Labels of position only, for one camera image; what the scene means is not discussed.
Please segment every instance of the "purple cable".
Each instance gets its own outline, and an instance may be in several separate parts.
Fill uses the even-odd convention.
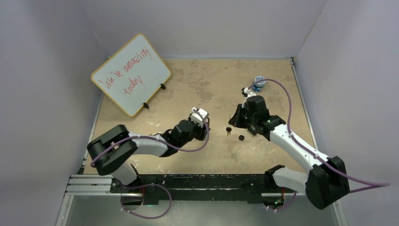
[[[277,211],[280,211],[280,210],[284,210],[285,208],[287,208],[289,205],[291,205],[291,203],[292,203],[292,201],[295,199],[295,197],[296,197],[296,191],[294,192],[294,194],[292,195],[292,198],[290,199],[290,201],[286,204],[286,205],[284,205],[283,207],[281,207],[281,208],[279,208],[279,209],[273,209],[273,208],[265,208],[265,207],[262,207],[262,209],[266,209],[266,210],[271,210],[271,211],[275,211],[275,212],[277,212]]]
[[[182,152],[196,152],[196,151],[201,150],[201,149],[204,148],[205,145],[207,145],[207,143],[208,143],[208,140],[209,140],[209,126],[208,126],[208,124],[205,122],[204,117],[202,117],[202,115],[201,115],[199,112],[194,111],[194,113],[196,113],[197,115],[199,115],[199,117],[201,118],[201,120],[204,122],[205,128],[207,129],[207,136],[205,137],[205,142],[202,144],[201,147],[196,148],[196,149],[192,149],[192,150],[186,150],[186,149],[182,149],[182,148],[180,148],[180,147],[175,147],[175,146],[173,146],[173,145],[171,145],[171,144],[168,144],[166,141],[158,140],[156,137],[151,137],[151,136],[131,136],[131,137],[124,138],[124,139],[122,139],[122,140],[120,140],[120,141],[114,143],[113,145],[111,145],[111,146],[109,146],[107,149],[105,149],[103,152],[101,152],[97,157],[95,157],[95,158],[91,161],[91,163],[90,163],[91,167],[95,167],[96,161],[98,161],[99,158],[101,158],[103,155],[105,155],[105,154],[108,153],[110,150],[112,150],[115,146],[117,146],[117,145],[119,145],[119,144],[121,144],[121,143],[123,143],[123,142],[126,142],[126,141],[128,141],[128,140],[134,140],[134,139],[155,140],[155,141],[158,141],[158,142],[160,142],[160,143],[163,143],[164,145],[167,145],[167,146],[169,146],[169,147],[171,147],[171,148],[174,148],[174,149],[179,150],[179,151],[182,151]]]
[[[161,217],[163,217],[164,215],[166,215],[166,214],[168,213],[168,211],[170,210],[170,207],[172,207],[172,196],[170,195],[170,192],[169,192],[164,186],[162,186],[162,185],[158,185],[158,184],[148,184],[148,185],[141,185],[141,186],[137,186],[137,187],[129,187],[129,186],[126,186],[126,185],[124,185],[124,184],[122,184],[122,183],[120,183],[120,184],[121,184],[122,186],[124,186],[125,188],[127,188],[127,189],[138,189],[138,188],[142,188],[142,187],[156,186],[156,187],[160,187],[160,188],[162,188],[163,190],[165,190],[166,193],[167,193],[168,196],[169,196],[169,205],[168,205],[168,208],[165,210],[165,212],[163,212],[162,214],[160,214],[160,215],[158,215],[158,216],[156,216],[156,217],[146,217],[146,216],[143,216],[143,215],[140,215],[140,214],[131,212],[130,210],[126,209],[126,208],[123,206],[123,198],[121,198],[121,199],[120,199],[120,205],[122,206],[122,210],[124,210],[126,213],[130,213],[130,214],[132,214],[132,215],[135,215],[136,217],[144,218],[144,219],[158,219],[158,218],[161,218]]]
[[[260,81],[272,81],[277,83],[278,85],[280,85],[283,90],[285,91],[287,97],[288,97],[288,103],[289,103],[289,111],[288,111],[288,119],[287,119],[287,128],[288,128],[288,132],[289,134],[291,134],[291,113],[292,113],[292,103],[291,103],[291,96],[288,93],[288,90],[283,86],[283,84],[281,84],[280,82],[274,80],[274,79],[262,79],[259,81],[256,81],[255,83],[253,83],[252,85],[250,85],[248,87],[248,89],[251,89],[256,83],[260,82]],[[305,147],[304,145],[302,145],[296,138],[295,136],[293,136],[291,134],[291,138],[292,140],[297,143],[301,148],[303,148],[307,153],[309,153],[310,155],[312,155],[313,157],[316,157],[320,162],[322,162],[325,166],[327,166],[330,170],[332,170],[333,172],[337,173],[338,175],[345,177],[349,180],[352,181],[356,181],[358,183],[361,184],[365,184],[365,185],[369,185],[368,187],[362,187],[362,188],[358,188],[358,189],[354,189],[349,191],[350,193],[355,193],[355,192],[360,192],[360,191],[364,191],[364,190],[368,190],[368,189],[373,189],[373,188],[378,188],[378,187],[385,187],[385,186],[389,186],[390,183],[374,183],[374,182],[369,182],[369,181],[365,181],[365,180],[361,180],[361,179],[357,179],[351,176],[348,176],[344,173],[342,173],[341,171],[335,169],[334,167],[332,167],[330,164],[328,164],[326,161],[324,161],[322,158],[318,157],[315,153],[313,153],[311,150],[309,150],[307,147]]]

